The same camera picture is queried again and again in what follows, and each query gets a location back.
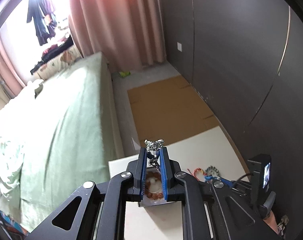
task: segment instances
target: gray wall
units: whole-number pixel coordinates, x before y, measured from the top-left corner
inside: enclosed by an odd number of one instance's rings
[[[271,155],[274,210],[288,215],[294,239],[303,228],[303,23],[284,0],[160,2],[168,61],[244,159]]]

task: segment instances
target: curtain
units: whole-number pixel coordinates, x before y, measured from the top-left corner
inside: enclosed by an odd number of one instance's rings
[[[5,81],[9,89],[14,95],[18,95],[19,92],[25,87],[24,82],[17,75],[13,65],[11,64],[3,44],[0,39],[0,77]]]
[[[83,56],[102,51],[111,72],[165,60],[157,0],[70,0],[69,26]]]

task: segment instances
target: brown cardboard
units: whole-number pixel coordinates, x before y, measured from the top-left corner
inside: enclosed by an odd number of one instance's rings
[[[160,138],[172,144],[219,125],[182,76],[133,88],[128,97],[141,146]]]

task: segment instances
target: hanging clothes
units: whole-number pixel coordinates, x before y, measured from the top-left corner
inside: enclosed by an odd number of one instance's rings
[[[34,19],[36,36],[40,46],[48,43],[48,38],[56,36],[57,20],[54,14],[55,9],[51,0],[29,0],[28,2],[27,23],[30,23],[32,18]],[[51,19],[48,25],[45,21],[45,16],[47,15]]]

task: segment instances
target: white wall outlet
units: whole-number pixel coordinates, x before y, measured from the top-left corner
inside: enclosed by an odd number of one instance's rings
[[[180,52],[183,51],[183,50],[182,50],[182,44],[179,43],[179,42],[177,42],[177,49],[178,49]]]

